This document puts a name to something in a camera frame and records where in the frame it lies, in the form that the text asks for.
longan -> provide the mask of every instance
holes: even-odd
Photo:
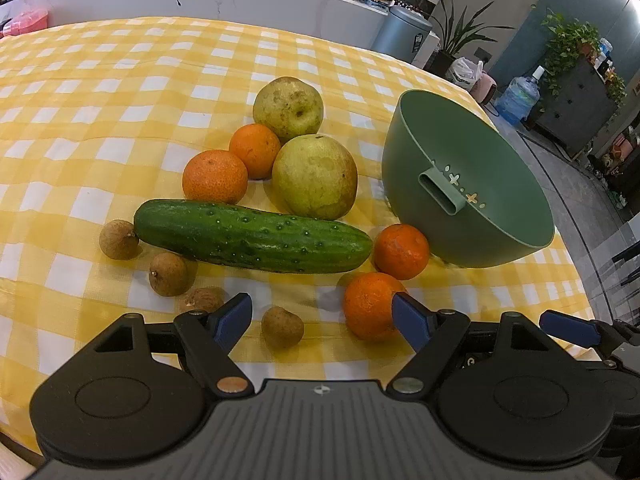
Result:
[[[272,306],[262,316],[262,334],[269,346],[290,348],[305,335],[305,324],[292,312]]]
[[[156,254],[149,265],[149,283],[160,296],[179,296],[191,286],[187,261],[174,253]]]
[[[225,291],[218,286],[203,286],[195,288],[180,298],[178,311],[205,310],[215,312],[225,304]]]
[[[138,241],[131,222],[112,220],[100,231],[98,244],[112,260],[130,260],[138,254]]]

pink container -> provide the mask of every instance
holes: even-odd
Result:
[[[45,9],[27,10],[18,14],[2,29],[3,36],[20,36],[47,28],[49,13]]]

bowl handle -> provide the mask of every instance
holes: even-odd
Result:
[[[465,197],[453,187],[438,168],[429,168],[418,176],[420,185],[429,193],[444,211],[453,216],[466,205]]]

gray floor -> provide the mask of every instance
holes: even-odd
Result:
[[[579,164],[572,164],[558,147],[523,126],[491,117],[502,136],[518,152],[542,186],[556,227],[580,273],[597,319],[640,321],[640,280],[620,282],[640,267],[640,258],[614,266],[611,258],[636,240],[603,185]]]

screw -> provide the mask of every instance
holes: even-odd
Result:
[[[414,377],[401,377],[393,383],[393,388],[401,394],[416,394],[424,388],[424,383]]]
[[[239,394],[249,387],[249,383],[242,377],[223,377],[216,383],[216,387],[226,394]]]
[[[331,388],[325,386],[324,384],[318,384],[318,386],[313,389],[313,393],[318,394],[319,396],[323,396],[324,394],[328,394],[330,392]]]

